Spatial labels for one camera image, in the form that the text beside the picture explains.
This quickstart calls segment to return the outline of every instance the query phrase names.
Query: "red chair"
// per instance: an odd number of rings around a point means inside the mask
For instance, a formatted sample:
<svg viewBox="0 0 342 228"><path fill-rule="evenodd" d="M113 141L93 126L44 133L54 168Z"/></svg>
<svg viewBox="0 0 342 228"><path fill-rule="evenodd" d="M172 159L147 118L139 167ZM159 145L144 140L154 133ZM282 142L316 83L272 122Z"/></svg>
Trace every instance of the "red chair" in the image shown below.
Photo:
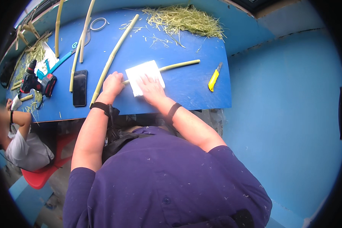
<svg viewBox="0 0 342 228"><path fill-rule="evenodd" d="M57 151L53 165L45 166L34 172L26 171L23 169L21 170L25 180L28 182L30 186L32 186L32 188L43 188L43 186L46 184L50 176L72 158L72 156L70 156L68 158L61 159L61 154L63 148L72 140L74 140L77 137L77 135L78 134L67 134L57 136Z"/></svg>

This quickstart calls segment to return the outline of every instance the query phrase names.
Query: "blue table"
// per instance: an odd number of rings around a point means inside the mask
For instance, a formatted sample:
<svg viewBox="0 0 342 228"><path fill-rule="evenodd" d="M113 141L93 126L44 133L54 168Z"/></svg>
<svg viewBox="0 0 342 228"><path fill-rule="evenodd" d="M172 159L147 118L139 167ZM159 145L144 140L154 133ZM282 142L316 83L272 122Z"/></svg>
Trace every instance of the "blue table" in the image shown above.
<svg viewBox="0 0 342 228"><path fill-rule="evenodd" d="M74 59L74 55L72 55L54 71L53 74L57 76L58 81L53 90L52 97L44 98L44 105L38 112L34 112L35 119L33 118L33 121L58 121L85 118L87 116L90 111L91 98L101 72L115 44L124 32L124 30L119 28L124 27L121 26L122 24L128 24L137 13L140 15L139 18L141 20L136 22L135 27L143 28L136 33L134 31L129 33L116 54L108 74L118 71L124 74L124 80L126 80L126 69L147 61L155 60L158 67L163 67L179 62L200 59L201 62L198 64L162 72L166 95L188 110L228 108L232 106L229 68L222 40L218 38L205 39L205 37L195 36L190 32L182 31L180 40L181 44L186 47L183 48L179 45L177 46L164 31L152 28L146 21L146 14L143 15L142 12L134 10L117 9L91 15L92 20L98 17L106 18L110 25L106 25L100 31L91 30L91 40L84 48L84 61L83 63L77 62L76 65L77 71L88 71L87 105L77 108L72 105L72 93L68 91L70 72ZM84 18L80 18L61 25L59 31L60 58L72 49L73 43L78 42L84 20ZM101 26L102 23L103 21L96 22L94 28ZM150 37L153 36L158 39L168 39L173 43L167 43L169 47L166 47L160 41L152 45L154 39ZM54 35L49 38L48 45L54 51ZM214 92L210 92L207 85L219 62L223 62L223 66L214 86ZM13 96L14 93L8 90L6 97L13 98ZM31 100L23 102L18 110L22 111L22 107L29 106L30 103ZM145 102L144 98L133 97L130 85L127 85L117 96L113 106L120 110L121 115L157 112L155 108Z"/></svg>

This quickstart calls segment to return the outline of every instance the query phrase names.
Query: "smartphone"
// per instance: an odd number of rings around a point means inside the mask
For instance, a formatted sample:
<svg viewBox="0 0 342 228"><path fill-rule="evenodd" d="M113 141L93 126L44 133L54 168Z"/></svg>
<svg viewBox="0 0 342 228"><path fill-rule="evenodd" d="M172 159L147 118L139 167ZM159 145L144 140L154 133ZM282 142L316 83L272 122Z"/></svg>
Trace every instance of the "smartphone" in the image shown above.
<svg viewBox="0 0 342 228"><path fill-rule="evenodd" d="M86 80L87 70L76 71L74 73L72 103L75 107L86 106Z"/></svg>

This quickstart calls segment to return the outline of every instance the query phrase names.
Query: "cordless drill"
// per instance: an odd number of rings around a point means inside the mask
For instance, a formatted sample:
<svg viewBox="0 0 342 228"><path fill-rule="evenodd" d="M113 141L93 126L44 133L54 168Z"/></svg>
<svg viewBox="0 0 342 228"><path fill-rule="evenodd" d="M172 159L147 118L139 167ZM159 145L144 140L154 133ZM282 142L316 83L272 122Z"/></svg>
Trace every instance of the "cordless drill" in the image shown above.
<svg viewBox="0 0 342 228"><path fill-rule="evenodd" d="M31 89L35 89L41 92L46 97L52 96L53 88L55 87L55 83L57 81L57 77L52 74L48 74L46 77L42 79L42 83L38 81L38 77L34 73L34 68L37 64L37 61L33 59L29 65L27 70L23 75L23 80L20 84L20 91L22 93L29 93Z"/></svg>

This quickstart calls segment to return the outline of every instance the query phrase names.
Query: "hand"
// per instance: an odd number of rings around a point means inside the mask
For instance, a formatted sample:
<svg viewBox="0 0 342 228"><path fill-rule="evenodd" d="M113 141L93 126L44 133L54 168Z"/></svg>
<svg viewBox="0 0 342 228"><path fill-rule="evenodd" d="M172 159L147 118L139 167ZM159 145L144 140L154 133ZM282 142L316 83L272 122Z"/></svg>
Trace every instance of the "hand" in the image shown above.
<svg viewBox="0 0 342 228"><path fill-rule="evenodd" d="M137 79L137 84L141 88L145 100L150 105L157 107L163 98L167 98L158 78L154 81L153 78L143 74L141 79Z"/></svg>
<svg viewBox="0 0 342 228"><path fill-rule="evenodd" d="M8 101L6 102L6 109L8 111L10 111L12 104L13 104L13 100L9 98Z"/></svg>
<svg viewBox="0 0 342 228"><path fill-rule="evenodd" d="M96 101L105 104L113 103L115 97L122 91L125 87L123 82L123 74L115 71L114 73L108 75L103 83L103 91L99 95Z"/></svg>

